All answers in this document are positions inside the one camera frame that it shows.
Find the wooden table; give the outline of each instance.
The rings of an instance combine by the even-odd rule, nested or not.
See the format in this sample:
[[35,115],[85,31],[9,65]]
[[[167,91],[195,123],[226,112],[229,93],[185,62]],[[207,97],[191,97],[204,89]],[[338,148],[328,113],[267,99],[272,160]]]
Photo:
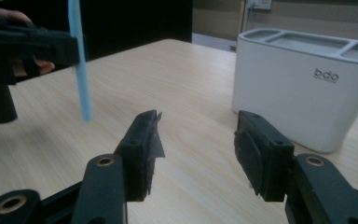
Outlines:
[[[164,40],[90,62],[90,122],[73,69],[11,88],[19,119],[0,125],[0,195],[35,189],[46,198],[75,184],[90,159],[115,150],[136,115],[156,109],[166,159],[156,162],[151,195],[129,203],[130,223],[286,223],[284,203],[257,198],[234,154],[235,59]],[[358,189],[358,119],[342,149],[325,157]]]

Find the table surface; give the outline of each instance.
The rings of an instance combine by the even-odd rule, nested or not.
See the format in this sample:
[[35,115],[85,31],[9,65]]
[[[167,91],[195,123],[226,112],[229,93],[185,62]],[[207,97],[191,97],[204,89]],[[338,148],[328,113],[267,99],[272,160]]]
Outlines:
[[[89,122],[73,68],[10,87],[19,118],[0,125],[0,195],[35,189],[44,199],[75,184],[136,115],[156,109],[166,158],[156,161],[151,195],[128,204],[130,223],[286,223],[284,203],[255,196],[235,157],[235,61],[232,52],[163,40],[89,62]],[[325,157],[358,189],[358,118]]]

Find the white container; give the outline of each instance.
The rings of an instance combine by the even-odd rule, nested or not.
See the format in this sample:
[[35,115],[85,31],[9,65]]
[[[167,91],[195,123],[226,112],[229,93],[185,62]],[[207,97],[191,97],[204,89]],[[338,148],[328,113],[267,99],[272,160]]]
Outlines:
[[358,40],[256,29],[239,35],[233,107],[333,152],[358,115]]

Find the power outlet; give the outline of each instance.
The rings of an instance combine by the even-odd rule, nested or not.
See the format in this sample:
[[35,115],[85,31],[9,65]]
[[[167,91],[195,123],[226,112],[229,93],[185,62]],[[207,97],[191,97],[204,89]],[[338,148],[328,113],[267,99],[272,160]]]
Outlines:
[[272,0],[248,0],[248,8],[271,10]]

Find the blue straw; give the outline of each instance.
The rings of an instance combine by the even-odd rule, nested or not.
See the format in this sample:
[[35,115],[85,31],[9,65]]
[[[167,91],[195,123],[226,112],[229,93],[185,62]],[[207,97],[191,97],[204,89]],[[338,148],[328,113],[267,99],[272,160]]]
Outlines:
[[71,36],[77,38],[79,49],[79,63],[75,65],[77,88],[79,90],[80,106],[83,120],[91,120],[91,105],[89,96],[89,84],[87,81],[86,57],[84,53],[83,31],[81,27],[79,0],[68,0],[68,18]]

